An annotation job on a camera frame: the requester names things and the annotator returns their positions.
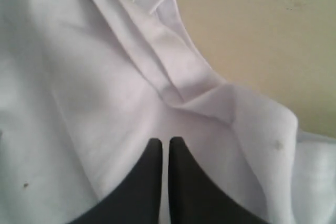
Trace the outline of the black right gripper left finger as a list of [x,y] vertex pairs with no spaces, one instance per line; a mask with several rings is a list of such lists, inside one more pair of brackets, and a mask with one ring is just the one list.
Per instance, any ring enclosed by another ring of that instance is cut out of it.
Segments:
[[161,191],[162,142],[152,138],[116,189],[72,223],[159,223]]

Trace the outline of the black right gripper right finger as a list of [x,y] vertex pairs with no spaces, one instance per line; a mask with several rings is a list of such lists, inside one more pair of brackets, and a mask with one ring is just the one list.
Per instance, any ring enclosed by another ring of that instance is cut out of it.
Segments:
[[171,223],[265,223],[215,185],[182,137],[170,140],[168,191]]

